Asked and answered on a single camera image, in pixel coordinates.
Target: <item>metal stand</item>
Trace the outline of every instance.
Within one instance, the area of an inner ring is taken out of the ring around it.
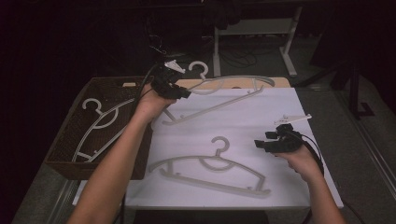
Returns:
[[[373,116],[374,112],[367,103],[361,103],[363,111],[358,109],[359,100],[359,70],[356,63],[352,65],[352,72],[350,77],[350,91],[349,91],[349,110],[355,119],[361,119],[361,116]]]
[[[215,28],[215,49],[213,53],[213,71],[214,77],[221,77],[220,59],[219,59],[219,36],[220,35],[269,35],[269,34],[287,34],[285,46],[280,47],[280,54],[288,69],[291,77],[296,77],[297,72],[289,56],[291,41],[300,19],[302,7],[297,7],[292,18],[286,19],[266,19],[266,20],[243,20],[236,25],[229,26],[227,30],[218,30]]]

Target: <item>table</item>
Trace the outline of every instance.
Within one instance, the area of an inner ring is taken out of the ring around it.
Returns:
[[[180,81],[185,86],[196,82]],[[245,88],[244,83],[248,84],[236,78],[228,86]],[[191,111],[210,105],[208,102],[217,105],[245,94],[246,90],[219,90],[210,96],[192,94],[189,99],[169,107],[168,112],[182,113],[186,118]],[[243,102],[226,105],[202,116],[175,122],[174,125],[164,124],[170,117],[163,113],[152,125],[154,132],[148,157],[149,171],[144,180],[131,182],[126,205],[133,209],[189,210],[308,207],[309,193],[300,176],[283,159],[274,158],[254,146],[254,139],[263,139],[264,132],[273,131],[277,126],[274,121],[287,112],[291,113],[289,115],[304,115],[292,88],[266,88]],[[293,123],[293,126],[298,132],[315,139],[306,120]],[[216,150],[228,143],[231,143],[229,148]],[[232,171],[224,169],[230,165],[229,162],[234,165]],[[197,172],[202,165],[204,170]],[[213,168],[216,172],[208,173],[205,168]],[[325,178],[337,205],[342,207],[326,165]]]
[[[276,82],[276,87],[287,88],[290,86],[289,82],[283,77],[272,77],[272,79]],[[196,83],[199,80],[180,81]],[[306,91],[304,90],[297,91],[303,93],[304,105],[306,105],[308,99],[310,99],[309,101],[314,100],[314,102],[317,99],[317,97],[313,99],[311,97],[306,97]],[[323,97],[319,97],[318,99],[320,99],[319,102],[323,101]],[[318,116],[323,113],[319,107],[314,106],[310,106],[309,111],[318,114]],[[314,127],[316,127],[317,130],[318,125],[319,127],[322,127],[323,125],[327,126],[327,122],[323,122],[319,117],[317,119],[311,119],[310,122],[316,124]],[[347,122],[347,120],[342,119],[340,122],[344,123]],[[328,139],[334,136],[326,133],[325,135],[320,134],[317,137],[319,137],[320,142],[326,142]],[[67,180],[54,170],[50,169],[46,164],[43,164],[35,178],[35,181],[26,194],[25,200],[21,205],[21,209],[14,219],[14,223],[26,223],[27,220],[30,223],[65,223],[73,211],[74,206],[72,205],[72,202],[78,190],[78,186],[79,181]]]

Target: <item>human hand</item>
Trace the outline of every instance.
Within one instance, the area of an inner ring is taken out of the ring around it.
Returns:
[[[301,145],[293,152],[273,154],[287,160],[289,167],[299,173],[302,179],[307,183],[314,178],[323,177],[317,162],[308,148],[304,145]]]
[[[157,92],[151,88],[151,84],[145,85],[141,97],[136,111],[134,112],[134,116],[139,116],[145,122],[151,122],[161,114],[164,107],[176,102],[176,100],[165,99],[159,96]]]

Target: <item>forearm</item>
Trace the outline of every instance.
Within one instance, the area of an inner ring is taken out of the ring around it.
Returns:
[[[311,209],[314,223],[346,223],[332,198],[332,194],[327,186],[326,180],[322,176],[318,176],[308,181],[308,187],[311,197]]]
[[[132,117],[121,137],[109,150],[85,186],[70,223],[110,223],[132,176],[147,122]]]

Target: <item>white sheet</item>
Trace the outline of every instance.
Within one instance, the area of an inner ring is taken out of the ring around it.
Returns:
[[[192,94],[189,99],[179,100],[168,110],[176,117],[190,115],[210,106],[217,105],[247,94],[248,90],[220,90],[210,95]],[[212,143],[216,136],[223,136],[230,142],[227,151],[220,156],[226,160],[243,164],[265,176],[263,189],[267,195],[241,193],[201,184],[189,183],[165,177],[160,174],[163,165],[140,181],[131,181],[127,191],[127,206],[133,208],[159,209],[275,209],[309,206],[309,194],[305,182],[291,170],[286,161],[256,148],[254,140],[266,140],[265,132],[276,129],[274,122],[283,115],[305,115],[293,88],[264,89],[250,97],[221,109],[211,111],[198,118],[175,125],[164,125],[170,121],[162,113],[153,124],[148,165],[156,161],[182,156],[214,156],[217,148],[224,147],[222,141]],[[292,123],[294,130],[315,140],[307,120]],[[221,167],[224,162],[210,162]],[[325,178],[337,205],[342,207],[340,196],[325,165]],[[209,182],[216,182],[238,188],[253,187],[257,176],[239,168],[226,172],[213,172],[195,160],[175,162],[175,173],[193,176]],[[77,202],[81,184],[74,203]]]

